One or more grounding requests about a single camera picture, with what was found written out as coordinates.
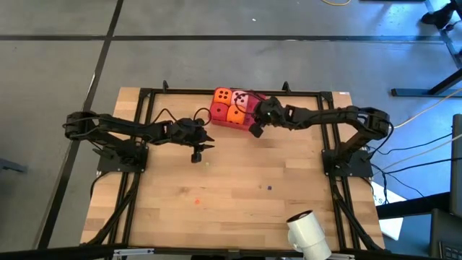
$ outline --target dice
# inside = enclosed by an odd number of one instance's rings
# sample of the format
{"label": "dice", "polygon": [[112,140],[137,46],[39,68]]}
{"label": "dice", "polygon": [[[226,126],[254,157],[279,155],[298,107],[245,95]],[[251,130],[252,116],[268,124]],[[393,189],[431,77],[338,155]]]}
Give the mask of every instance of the dice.
{"label": "dice", "polygon": [[245,91],[234,91],[232,93],[231,105],[238,104],[244,108],[247,108],[248,95]]}
{"label": "dice", "polygon": [[232,94],[232,91],[227,88],[224,88],[224,87],[217,88],[214,93],[214,103],[222,103],[225,105],[231,105],[231,94]]}
{"label": "dice", "polygon": [[228,114],[228,106],[222,103],[213,103],[210,107],[210,113],[212,115],[212,119],[226,121],[227,114]]}
{"label": "dice", "polygon": [[236,105],[230,106],[230,108],[228,109],[227,116],[226,116],[227,122],[236,123],[236,124],[244,124],[245,113],[243,112],[245,112],[245,108],[241,107],[240,105],[238,107],[239,109],[237,109]]}

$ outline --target desk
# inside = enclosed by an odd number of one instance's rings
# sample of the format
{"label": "desk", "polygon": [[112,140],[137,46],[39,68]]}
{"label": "desk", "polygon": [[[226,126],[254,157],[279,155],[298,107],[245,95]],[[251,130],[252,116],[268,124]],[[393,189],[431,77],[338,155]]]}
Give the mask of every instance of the desk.
{"label": "desk", "polygon": [[[113,115],[133,120],[139,88],[123,87]],[[209,107],[211,95],[156,94],[152,117],[168,108],[176,118],[192,117]],[[317,110],[313,97],[278,97],[283,104]],[[346,92],[333,92],[337,107],[351,105]],[[147,104],[141,118],[145,118]],[[163,114],[160,120],[168,120]],[[209,124],[215,148],[191,163],[190,147],[149,146],[147,168],[141,174],[130,232],[130,246],[171,248],[241,248],[292,250],[286,220],[313,209],[325,229],[331,250],[339,249],[328,179],[323,172],[320,126],[301,131],[266,127],[260,139],[246,131]],[[339,125],[341,140],[355,130]],[[120,173],[109,173],[95,185],[82,242],[93,238],[114,210]],[[370,187],[350,178],[354,213],[366,232],[384,246]],[[121,241],[121,217],[115,241]],[[352,247],[343,217],[346,244]]]}

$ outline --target red dice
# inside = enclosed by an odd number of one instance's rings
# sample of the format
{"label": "red dice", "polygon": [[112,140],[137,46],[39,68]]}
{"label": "red dice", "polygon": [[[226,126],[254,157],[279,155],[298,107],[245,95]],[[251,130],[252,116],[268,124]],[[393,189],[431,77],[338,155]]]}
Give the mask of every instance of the red dice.
{"label": "red dice", "polygon": [[229,107],[223,103],[213,103],[210,108],[212,119],[219,120],[219,121],[226,121],[226,117],[228,114],[228,108]]}

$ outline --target pink dice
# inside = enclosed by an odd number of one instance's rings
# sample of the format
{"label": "pink dice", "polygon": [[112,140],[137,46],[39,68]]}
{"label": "pink dice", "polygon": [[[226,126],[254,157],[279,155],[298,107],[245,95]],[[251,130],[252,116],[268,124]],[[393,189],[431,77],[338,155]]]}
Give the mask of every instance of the pink dice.
{"label": "pink dice", "polygon": [[244,108],[247,108],[247,103],[248,103],[248,95],[245,91],[234,91],[232,93],[231,105],[238,104]]}
{"label": "pink dice", "polygon": [[210,113],[212,119],[226,121],[226,116],[228,114],[228,106],[223,103],[213,103],[210,107]]}

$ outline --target concrete floor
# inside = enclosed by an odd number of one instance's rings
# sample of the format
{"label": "concrete floor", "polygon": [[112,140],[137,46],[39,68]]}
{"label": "concrete floor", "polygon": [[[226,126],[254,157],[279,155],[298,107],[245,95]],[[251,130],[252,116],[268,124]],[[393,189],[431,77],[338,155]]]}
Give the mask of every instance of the concrete floor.
{"label": "concrete floor", "polygon": [[[444,1],[432,3],[437,7]],[[105,35],[115,5],[114,0],[4,0],[0,35]],[[418,23],[425,12],[423,3],[357,0],[343,7],[308,0],[133,0],[124,3],[115,33],[439,35],[433,26]],[[29,167],[26,174],[0,174],[0,251],[32,247],[68,144],[61,124],[82,107],[101,46],[99,41],[0,41],[0,157]],[[257,90],[280,89],[287,80],[293,90],[351,92],[355,105],[385,110],[399,124],[437,100],[391,97],[391,88],[432,87],[455,70],[443,43],[112,42],[92,109],[111,113],[120,87],[160,87],[164,79],[178,88]],[[445,135],[452,115],[460,112],[460,100],[448,100],[397,129],[383,150]],[[376,155],[373,161],[387,166],[422,150]],[[448,157],[450,146],[396,168]],[[81,144],[51,246],[78,244],[96,164],[91,146]],[[449,168],[443,163],[396,176],[423,194],[435,194],[448,191]],[[419,196],[393,179],[389,189],[408,199]],[[387,240],[389,246],[397,248]]]}

